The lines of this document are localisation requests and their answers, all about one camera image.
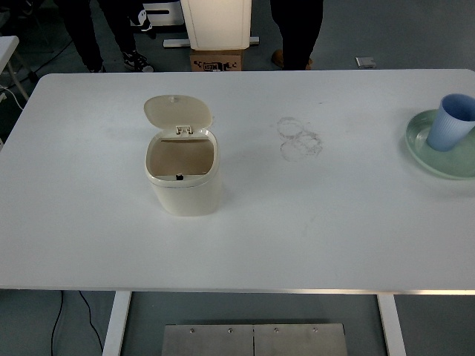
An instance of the gray floor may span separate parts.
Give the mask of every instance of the gray floor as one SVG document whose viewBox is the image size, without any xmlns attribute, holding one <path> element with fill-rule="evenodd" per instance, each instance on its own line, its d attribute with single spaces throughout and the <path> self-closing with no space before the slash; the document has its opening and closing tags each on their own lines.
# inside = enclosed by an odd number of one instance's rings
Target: gray floor
<svg viewBox="0 0 475 356">
<path fill-rule="evenodd" d="M 102 13 L 95 0 L 91 4 L 105 66 L 110 72 L 124 71 Z M 443 0 L 326 1 L 321 35 L 312 54 L 313 70 L 358 70 L 355 56 L 374 57 L 377 69 L 475 70 L 475 3 L 452 0 L 450 9 L 448 4 Z M 34 18 L 17 19 L 0 31 L 20 38 L 18 50 L 39 77 L 86 72 L 74 46 L 68 45 L 70 38 L 51 0 L 39 8 L 36 18 L 47 42 Z M 246 50 L 243 69 L 277 70 L 269 57 L 281 40 L 268 0 L 253 1 L 252 35 L 259 36 L 261 43 Z M 137 48 L 157 71 L 190 71 L 189 49 L 162 48 L 164 39 L 185 37 L 183 32 L 159 33 L 151 40 L 137 34 Z M 13 64 L 20 79 L 27 78 L 27 71 Z M 35 83 L 29 79 L 23 83 L 31 93 Z M 12 84 L 6 73 L 0 76 L 0 84 Z M 17 89 L 12 91 L 24 105 Z M 0 138 L 4 141 L 21 113 L 12 96 L 7 97 L 0 103 Z M 85 297 L 104 342 L 114 293 L 87 291 Z M 59 291 L 0 290 L 0 356 L 49 355 L 60 300 Z M 474 297 L 398 296 L 396 304 L 408 355 L 474 354 Z M 167 323 L 323 322 L 344 324 L 349 355 L 385 354 L 374 296 L 162 293 L 133 295 L 122 354 L 160 355 Z M 54 349 L 55 355 L 100 355 L 87 306 L 77 291 L 65 292 Z"/>
</svg>

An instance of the shoe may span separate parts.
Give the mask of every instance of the shoe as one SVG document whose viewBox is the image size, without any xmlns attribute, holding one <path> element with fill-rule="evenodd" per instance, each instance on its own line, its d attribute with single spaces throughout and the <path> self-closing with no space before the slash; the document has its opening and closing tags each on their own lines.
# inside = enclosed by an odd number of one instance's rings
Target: shoe
<svg viewBox="0 0 475 356">
<path fill-rule="evenodd" d="M 89 71 L 91 73 L 107 73 L 104 66 L 101 66 L 101 68 L 99 68 L 99 69 L 90 69 Z"/>
<path fill-rule="evenodd" d="M 138 17 L 138 26 L 143 33 L 146 33 L 151 39 L 156 39 L 157 34 L 153 31 L 150 20 L 148 20 L 147 12 L 145 10 L 140 11 Z"/>
<path fill-rule="evenodd" d="M 278 67 L 283 68 L 284 67 L 284 52 L 282 52 L 282 50 L 274 51 L 274 53 L 270 57 L 270 60 L 272 61 L 272 63 L 274 63 Z M 309 58 L 309 62 L 307 66 L 305 67 L 305 70 L 311 70 L 312 63 L 313 63 L 313 60 Z"/>
<path fill-rule="evenodd" d="M 25 16 L 31 15 L 33 13 L 33 0 L 22 1 L 21 9 Z"/>
<path fill-rule="evenodd" d="M 154 68 L 147 62 L 147 58 L 136 50 L 130 53 L 122 52 L 122 56 L 125 67 L 133 72 L 152 73 L 154 71 Z"/>
</svg>

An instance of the open lid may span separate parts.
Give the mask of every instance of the open lid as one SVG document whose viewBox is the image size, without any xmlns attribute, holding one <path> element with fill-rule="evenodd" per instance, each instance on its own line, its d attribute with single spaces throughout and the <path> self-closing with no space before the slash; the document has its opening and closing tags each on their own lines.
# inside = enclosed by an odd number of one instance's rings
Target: open lid
<svg viewBox="0 0 475 356">
<path fill-rule="evenodd" d="M 147 100 L 143 110 L 152 125 L 163 130 L 176 130 L 177 126 L 191 126 L 200 130 L 211 125 L 213 117 L 204 102 L 192 96 L 161 95 Z"/>
</svg>

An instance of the ceramic plate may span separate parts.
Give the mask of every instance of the ceramic plate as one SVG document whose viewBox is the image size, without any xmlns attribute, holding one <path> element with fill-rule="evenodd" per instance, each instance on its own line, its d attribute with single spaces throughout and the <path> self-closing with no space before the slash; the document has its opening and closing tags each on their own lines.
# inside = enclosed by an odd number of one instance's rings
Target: ceramic plate
<svg viewBox="0 0 475 356">
<path fill-rule="evenodd" d="M 426 139 L 437 110 L 424 111 L 413 117 L 406 129 L 409 151 L 429 171 L 449 179 L 475 179 L 475 130 L 448 152 L 432 149 Z"/>
</svg>

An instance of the plastic cup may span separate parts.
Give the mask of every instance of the plastic cup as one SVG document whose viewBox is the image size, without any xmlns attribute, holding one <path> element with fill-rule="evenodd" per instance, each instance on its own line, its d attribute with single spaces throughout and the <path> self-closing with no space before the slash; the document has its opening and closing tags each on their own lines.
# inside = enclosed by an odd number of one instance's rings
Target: plastic cup
<svg viewBox="0 0 475 356">
<path fill-rule="evenodd" d="M 474 127 L 475 98 L 464 94 L 449 94 L 440 101 L 427 143 L 436 151 L 449 151 Z"/>
</svg>

